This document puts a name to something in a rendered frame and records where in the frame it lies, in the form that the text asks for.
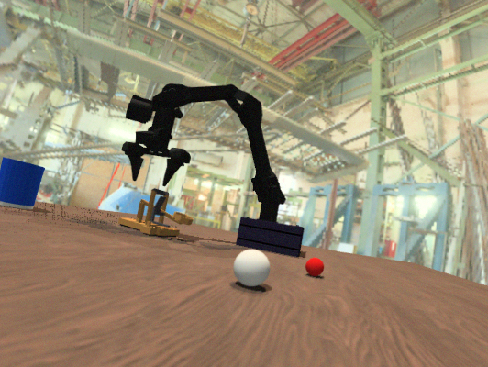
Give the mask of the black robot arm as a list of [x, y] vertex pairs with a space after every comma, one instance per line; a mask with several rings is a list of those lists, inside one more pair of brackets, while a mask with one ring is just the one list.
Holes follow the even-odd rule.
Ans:
[[[192, 102], [219, 100], [225, 100], [238, 114], [249, 136], [256, 169], [255, 178], [251, 178], [251, 182], [253, 191], [258, 196], [258, 202], [261, 202], [258, 220], [279, 223], [277, 222], [279, 205], [284, 205], [286, 197], [270, 166], [261, 128], [263, 116], [261, 102], [250, 93], [239, 90], [233, 84], [186, 87], [183, 84], [168, 83], [160, 93], [152, 97], [152, 100], [133, 95], [128, 103], [126, 118], [146, 124], [150, 122], [151, 115], [155, 111], [152, 125], [166, 126], [172, 130], [175, 118], [183, 116], [180, 106]], [[165, 141], [164, 128], [150, 127], [149, 131], [136, 131], [136, 144], [144, 146], [159, 144], [158, 146], [164, 147]]]

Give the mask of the white ball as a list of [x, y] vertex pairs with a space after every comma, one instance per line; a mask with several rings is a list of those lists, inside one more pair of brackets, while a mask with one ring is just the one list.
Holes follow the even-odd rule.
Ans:
[[267, 279], [270, 264], [263, 252], [246, 250], [235, 259], [233, 271], [241, 284], [256, 286]]

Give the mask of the red ball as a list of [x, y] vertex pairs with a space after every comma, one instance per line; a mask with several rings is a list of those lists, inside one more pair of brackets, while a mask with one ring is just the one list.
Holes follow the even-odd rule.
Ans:
[[307, 261], [305, 268], [309, 275], [317, 276], [324, 271], [324, 264], [318, 258], [313, 258]]

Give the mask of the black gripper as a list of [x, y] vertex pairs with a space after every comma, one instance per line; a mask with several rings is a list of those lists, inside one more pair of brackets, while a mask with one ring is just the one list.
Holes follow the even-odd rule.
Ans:
[[[170, 159], [166, 159], [167, 166], [162, 180], [162, 186], [166, 186], [166, 184], [171, 180], [175, 172], [181, 166], [184, 166], [185, 163], [190, 163], [191, 155], [184, 149], [173, 148], [173, 147], [171, 147], [170, 150], [167, 149], [169, 141], [172, 138], [172, 130], [170, 128], [166, 126], [156, 125], [156, 124], [152, 125], [152, 127], [154, 127], [154, 129], [164, 128], [165, 138], [166, 138], [164, 147], [158, 146], [159, 145], [158, 144], [158, 145], [146, 146], [147, 148], [143, 148], [141, 145], [136, 144], [136, 142], [132, 143], [126, 141], [123, 144], [122, 151], [124, 151], [125, 154], [128, 156], [128, 158], [130, 159], [131, 168], [132, 168], [131, 174], [132, 174], [133, 181], [137, 181], [138, 179], [139, 170], [144, 160], [143, 158], [141, 158], [142, 155], [149, 154], [149, 155], [170, 158]], [[158, 153], [158, 151], [162, 153]]]

